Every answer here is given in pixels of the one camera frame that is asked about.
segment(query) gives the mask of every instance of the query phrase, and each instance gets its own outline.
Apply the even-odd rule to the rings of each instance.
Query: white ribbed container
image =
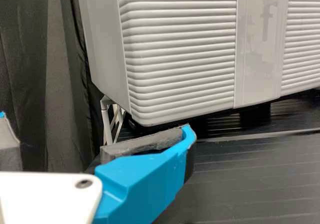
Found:
[[[320,86],[320,0],[289,0],[282,95]]]
[[[142,125],[320,86],[320,0],[79,1],[93,82]]]

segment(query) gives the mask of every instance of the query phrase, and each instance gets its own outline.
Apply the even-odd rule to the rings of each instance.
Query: screw hole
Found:
[[[91,185],[92,185],[92,181],[84,179],[84,180],[81,180],[81,181],[77,182],[75,187],[83,189],[83,188],[90,187]]]

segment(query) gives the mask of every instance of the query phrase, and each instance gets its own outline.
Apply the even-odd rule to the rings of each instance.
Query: gray foam block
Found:
[[[101,164],[112,161],[121,156],[169,148],[182,139],[180,128],[172,128],[155,134],[130,139],[100,148]]]
[[[6,118],[0,118],[0,171],[22,171],[20,141]]]

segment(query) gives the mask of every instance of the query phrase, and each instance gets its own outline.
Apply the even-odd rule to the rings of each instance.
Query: black curtain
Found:
[[[62,8],[57,32],[48,0],[0,0],[0,110],[21,140],[24,170],[46,171],[49,158],[50,171],[83,171],[103,143],[77,1],[51,0]],[[65,65],[54,59],[64,53]]]
[[[0,110],[21,140],[24,170],[47,169],[48,0],[0,0]]]

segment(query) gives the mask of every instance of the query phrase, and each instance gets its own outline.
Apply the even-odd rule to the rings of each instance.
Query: blue plastic part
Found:
[[[189,125],[182,141],[158,154],[121,157],[97,166],[102,198],[94,224],[150,224],[184,185],[187,152],[196,141]]]

